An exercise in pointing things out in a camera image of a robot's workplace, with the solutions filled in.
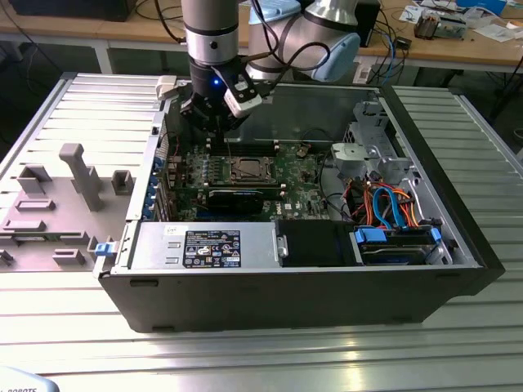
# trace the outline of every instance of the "motherboard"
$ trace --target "motherboard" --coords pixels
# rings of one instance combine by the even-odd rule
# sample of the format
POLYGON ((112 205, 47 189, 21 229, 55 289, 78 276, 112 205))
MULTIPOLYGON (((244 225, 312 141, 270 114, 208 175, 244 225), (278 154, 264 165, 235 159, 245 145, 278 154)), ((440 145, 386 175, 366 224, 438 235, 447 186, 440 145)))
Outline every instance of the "motherboard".
POLYGON ((318 184, 323 156, 300 142, 182 151, 168 165, 172 219, 329 219, 318 184))

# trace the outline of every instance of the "power supply label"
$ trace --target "power supply label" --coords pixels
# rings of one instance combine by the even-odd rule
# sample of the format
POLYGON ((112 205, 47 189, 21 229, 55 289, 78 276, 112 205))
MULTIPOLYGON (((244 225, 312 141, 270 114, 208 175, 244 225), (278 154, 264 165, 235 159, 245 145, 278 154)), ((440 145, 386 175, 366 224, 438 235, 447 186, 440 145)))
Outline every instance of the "power supply label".
POLYGON ((241 265, 239 230, 186 232, 184 267, 238 268, 241 265))

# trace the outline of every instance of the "gray robot arm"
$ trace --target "gray robot arm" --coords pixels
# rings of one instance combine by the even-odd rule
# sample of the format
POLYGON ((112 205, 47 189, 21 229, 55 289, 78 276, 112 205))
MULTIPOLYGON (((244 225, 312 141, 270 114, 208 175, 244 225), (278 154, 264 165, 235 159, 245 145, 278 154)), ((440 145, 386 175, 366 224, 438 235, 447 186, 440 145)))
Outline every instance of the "gray robot arm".
POLYGON ((317 0, 302 9, 296 0, 253 0, 251 56, 242 59, 238 0, 182 0, 193 87, 182 116, 222 139, 276 84, 253 79, 278 81, 294 68, 315 80, 338 80, 360 45, 355 5, 356 0, 317 0))

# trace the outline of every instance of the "blue cable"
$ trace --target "blue cable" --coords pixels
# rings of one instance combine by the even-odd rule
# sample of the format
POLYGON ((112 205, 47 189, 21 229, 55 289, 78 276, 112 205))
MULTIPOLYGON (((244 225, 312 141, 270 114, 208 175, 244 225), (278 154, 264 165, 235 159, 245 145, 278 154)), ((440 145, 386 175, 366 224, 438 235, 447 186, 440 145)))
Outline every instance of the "blue cable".
POLYGON ((401 214, 400 214, 400 208, 398 206, 398 200, 396 199, 396 195, 394 194, 394 192, 392 192, 392 189, 388 189, 388 188, 384 188, 384 187, 376 189, 376 192, 374 192, 374 196, 373 196, 374 215, 389 230, 392 229, 392 225, 389 222, 387 222, 385 219, 383 219, 382 215, 379 212, 378 198, 379 198, 379 194, 381 194, 383 192, 389 193, 389 196, 391 198, 391 205, 392 205, 392 215, 394 215, 394 220, 396 221, 396 224, 399 227, 406 228, 407 225, 405 224, 405 221, 403 220, 403 216, 401 216, 401 214))
POLYGON ((382 83, 382 86, 384 86, 385 83, 387 83, 387 80, 389 80, 389 77, 391 76, 392 63, 394 62, 394 58, 396 57, 396 51, 394 50, 394 44, 392 43, 391 37, 388 34, 385 34, 384 32, 380 31, 380 33, 382 35, 384 35, 385 37, 387 37, 387 41, 389 42, 389 48, 391 49, 391 62, 389 63, 389 68, 385 75, 385 80, 383 80, 383 83, 382 83))

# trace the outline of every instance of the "wooden desk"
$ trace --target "wooden desk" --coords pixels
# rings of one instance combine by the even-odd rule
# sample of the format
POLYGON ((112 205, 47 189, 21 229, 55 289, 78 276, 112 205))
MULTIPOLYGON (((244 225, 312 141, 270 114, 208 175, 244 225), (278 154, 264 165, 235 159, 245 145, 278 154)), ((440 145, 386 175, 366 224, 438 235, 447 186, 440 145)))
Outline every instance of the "wooden desk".
MULTIPOLYGON (((162 7, 179 5, 179 0, 161 0, 162 7)), ((398 35, 411 39, 412 46, 407 65, 446 68, 472 69, 494 72, 512 72, 523 55, 521 42, 511 40, 495 42, 473 31, 467 31, 464 40, 438 38, 433 41, 420 40, 413 35, 413 24, 400 22, 400 10, 409 0, 383 0, 384 12, 391 26, 398 35)), ((110 63, 110 48, 143 49, 157 51, 185 51, 186 47, 174 43, 157 20, 147 20, 132 13, 127 22, 108 22, 102 20, 83 20, 73 18, 55 18, 43 16, 18 16, 7 5, 11 17, 24 29, 35 42, 62 45, 92 47, 105 74, 113 72, 110 63)), ((146 3, 141 12, 154 17, 156 15, 152 1, 146 3)), ((181 9, 168 11, 169 16, 180 15, 181 9)), ((503 13, 505 18, 523 18, 522 10, 508 7, 503 13)), ((248 46, 249 8, 240 6, 239 41, 242 52, 248 46)), ((182 23, 168 21, 176 35, 183 36, 182 23)), ((0 39, 6 41, 26 41, 18 29, 0 12, 0 39)), ((356 62, 359 71, 381 62, 387 55, 387 48, 382 39, 374 34, 369 47, 360 48, 356 62)))

